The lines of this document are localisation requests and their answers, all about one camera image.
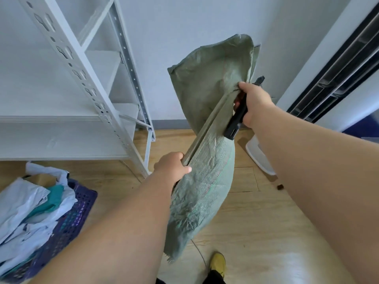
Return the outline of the person's left hand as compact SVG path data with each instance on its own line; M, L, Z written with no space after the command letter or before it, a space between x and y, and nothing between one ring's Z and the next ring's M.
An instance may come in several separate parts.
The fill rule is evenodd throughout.
M154 165L154 175L161 175L171 184L176 184L183 176L178 175L178 166L182 164L184 154L182 152L169 152L162 156Z

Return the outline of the person's right hand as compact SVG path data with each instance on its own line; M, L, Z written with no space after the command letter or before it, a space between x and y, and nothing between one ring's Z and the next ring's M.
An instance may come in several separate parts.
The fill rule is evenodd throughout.
M244 91L247 94L248 112L243 118L243 124L253 129L253 125L261 112L276 105L272 102L270 95L258 85L241 81L238 83L238 87L240 91Z

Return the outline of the black utility knife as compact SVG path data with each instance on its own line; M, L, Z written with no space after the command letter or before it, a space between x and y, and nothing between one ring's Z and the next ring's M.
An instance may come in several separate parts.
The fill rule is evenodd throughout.
M246 93L244 92L243 97L241 97L239 101L238 108L235 110L233 116L229 120L224 130L223 136L229 140L234 140L235 135L237 134L237 132L239 131L243 123L243 118L245 114L248 112L246 100L247 100L247 96L246 96Z

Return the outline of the green woven sack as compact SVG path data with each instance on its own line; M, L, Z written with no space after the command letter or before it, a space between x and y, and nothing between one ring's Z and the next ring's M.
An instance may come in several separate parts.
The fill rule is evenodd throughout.
M233 181L235 143L224 137L234 115L238 83L252 81L259 54L252 38L236 34L199 47L168 68L183 113L196 138L182 158L192 171L172 192L164 254L176 261L214 218Z

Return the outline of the person's left forearm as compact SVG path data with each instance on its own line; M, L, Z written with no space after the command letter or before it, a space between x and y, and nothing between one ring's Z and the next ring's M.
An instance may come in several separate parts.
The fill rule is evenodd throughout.
M30 284L156 284L171 192L181 178L154 172L135 195L80 234Z

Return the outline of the person's right forearm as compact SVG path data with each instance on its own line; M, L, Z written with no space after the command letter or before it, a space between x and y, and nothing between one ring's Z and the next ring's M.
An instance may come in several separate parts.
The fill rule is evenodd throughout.
M285 190L354 279L379 284L379 144L275 105L253 107L249 125Z

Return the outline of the white standing air conditioner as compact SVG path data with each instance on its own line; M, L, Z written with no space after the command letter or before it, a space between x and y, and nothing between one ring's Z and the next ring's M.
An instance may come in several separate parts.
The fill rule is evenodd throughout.
M285 0L260 76L289 114L379 143L379 0Z

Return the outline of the yellow shoe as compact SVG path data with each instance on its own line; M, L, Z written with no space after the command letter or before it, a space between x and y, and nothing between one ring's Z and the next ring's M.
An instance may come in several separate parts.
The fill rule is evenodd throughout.
M210 272L217 272L224 279L226 272L226 260L222 253L216 251L210 260Z

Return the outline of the black trouser leg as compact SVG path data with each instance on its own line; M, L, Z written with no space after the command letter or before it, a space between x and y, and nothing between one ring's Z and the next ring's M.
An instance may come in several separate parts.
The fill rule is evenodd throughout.
M216 270L210 270L202 284L226 284L223 276Z

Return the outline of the purple plastic basket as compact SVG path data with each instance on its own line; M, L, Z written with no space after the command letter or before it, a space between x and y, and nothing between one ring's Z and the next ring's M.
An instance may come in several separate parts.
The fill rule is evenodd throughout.
M78 236L98 193L71 178L68 179L68 186L74 190L77 202L70 211L58 220L49 240L25 262L3 274L0 277L0 282L21 284L23 281L34 277Z

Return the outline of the white metal shelving rack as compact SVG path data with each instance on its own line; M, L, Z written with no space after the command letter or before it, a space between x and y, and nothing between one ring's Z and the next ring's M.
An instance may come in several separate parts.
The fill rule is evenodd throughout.
M78 34L56 0L0 0L0 161L130 160L155 132L119 0Z

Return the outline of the pile of white plastic bags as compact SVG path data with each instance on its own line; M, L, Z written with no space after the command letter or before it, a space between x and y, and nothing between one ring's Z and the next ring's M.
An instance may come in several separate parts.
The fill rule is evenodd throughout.
M29 261L78 201L69 175L27 162L25 177L0 192L0 277Z

